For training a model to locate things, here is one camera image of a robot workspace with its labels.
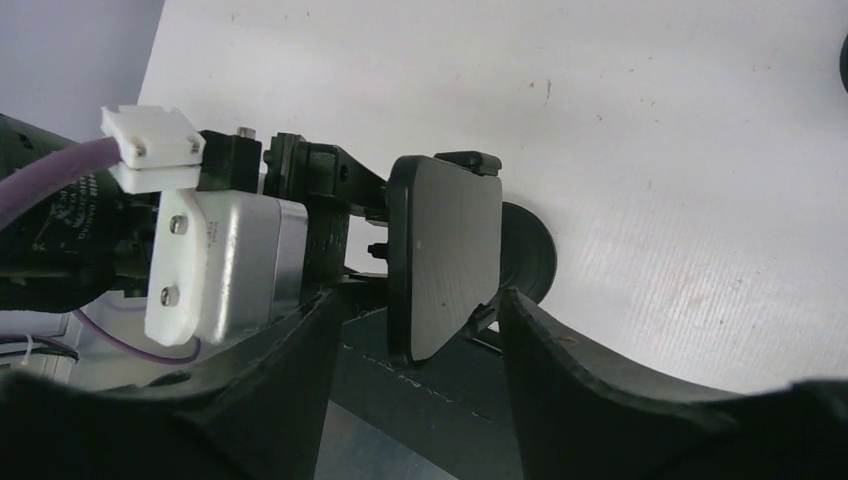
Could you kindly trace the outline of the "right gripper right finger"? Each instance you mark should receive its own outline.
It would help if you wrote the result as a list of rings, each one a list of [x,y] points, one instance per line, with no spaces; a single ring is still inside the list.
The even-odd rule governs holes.
[[[528,479],[843,479],[847,384],[756,395],[687,382],[566,327],[516,290],[498,309]]]

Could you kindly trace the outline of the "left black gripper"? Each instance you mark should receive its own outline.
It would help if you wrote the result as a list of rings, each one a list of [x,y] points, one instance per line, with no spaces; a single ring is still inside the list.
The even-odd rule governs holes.
[[[200,191],[238,190],[300,203],[308,213],[303,290],[342,279],[352,216],[388,221],[386,181],[337,145],[278,133],[268,147],[203,130]]]

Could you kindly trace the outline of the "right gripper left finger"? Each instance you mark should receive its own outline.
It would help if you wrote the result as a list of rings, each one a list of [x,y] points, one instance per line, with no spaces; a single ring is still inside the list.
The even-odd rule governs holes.
[[[329,290],[270,328],[142,387],[1,377],[5,479],[310,479],[345,299]]]

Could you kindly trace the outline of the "black phone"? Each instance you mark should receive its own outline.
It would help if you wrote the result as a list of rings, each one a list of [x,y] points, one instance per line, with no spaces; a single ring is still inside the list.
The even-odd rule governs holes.
[[[394,163],[385,191],[387,348],[394,363],[428,361],[497,293],[501,168],[500,159],[476,151]]]

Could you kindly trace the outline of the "black round-base phone stand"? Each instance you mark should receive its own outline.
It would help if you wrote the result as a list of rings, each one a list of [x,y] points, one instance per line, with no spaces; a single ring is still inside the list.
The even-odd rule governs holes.
[[[373,244],[368,251],[387,263],[388,237],[385,243]],[[553,285],[557,262],[556,245],[548,227],[533,212],[505,200],[503,195],[500,284],[495,296],[503,288],[515,288],[536,302],[543,300]],[[475,311],[467,325],[484,325],[491,318],[495,296]]]

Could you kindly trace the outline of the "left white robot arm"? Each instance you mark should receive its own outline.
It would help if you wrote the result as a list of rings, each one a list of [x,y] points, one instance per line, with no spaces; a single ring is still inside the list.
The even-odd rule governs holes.
[[[214,130],[203,138],[201,190],[305,206],[302,300],[345,275],[350,218],[385,216],[384,180],[338,146],[290,133],[268,146]],[[1,231],[2,308],[66,313],[110,291],[144,291],[158,203],[155,193],[122,192],[105,170],[62,185]]]

